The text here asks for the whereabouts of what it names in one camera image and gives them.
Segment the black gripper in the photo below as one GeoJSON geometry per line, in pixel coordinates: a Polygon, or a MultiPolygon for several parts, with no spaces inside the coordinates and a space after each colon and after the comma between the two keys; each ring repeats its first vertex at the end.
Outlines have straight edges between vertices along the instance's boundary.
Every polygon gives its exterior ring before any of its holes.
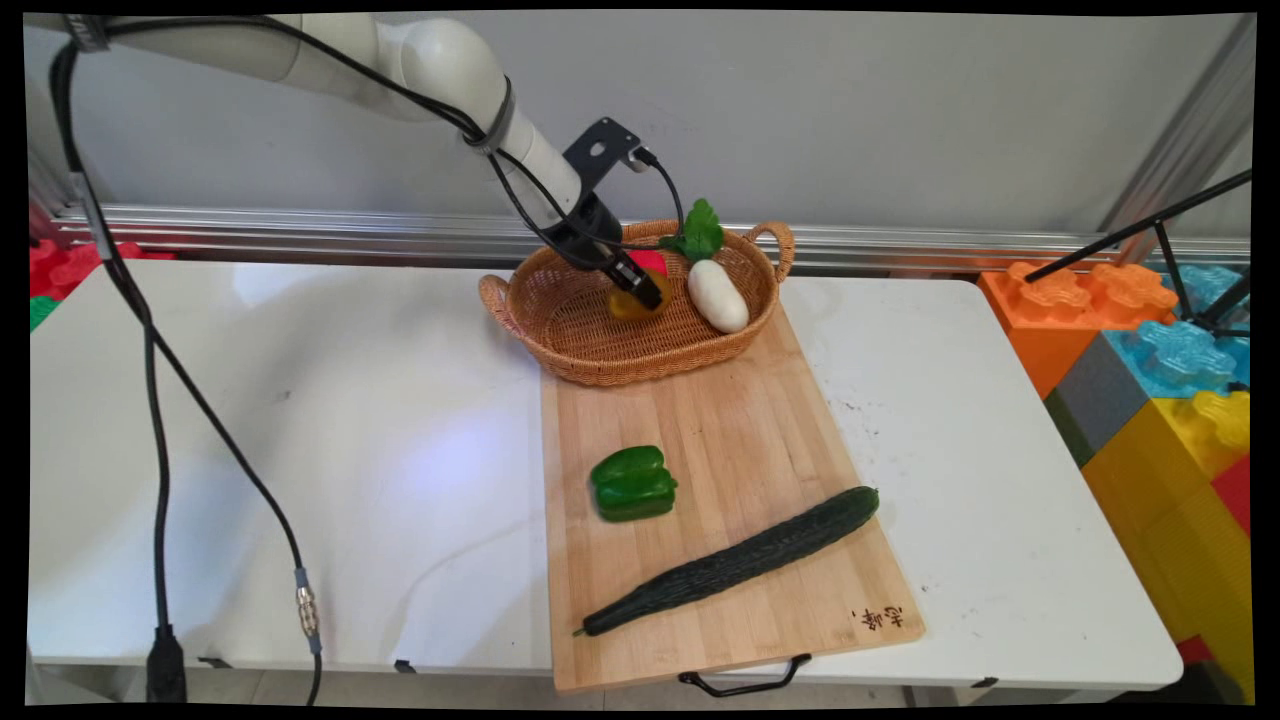
{"type": "Polygon", "coordinates": [[[659,313],[667,302],[667,265],[655,250],[622,249],[622,228],[595,193],[570,210],[548,201],[558,217],[547,228],[547,245],[572,268],[602,272],[611,279],[607,302],[612,313],[659,313]]]}

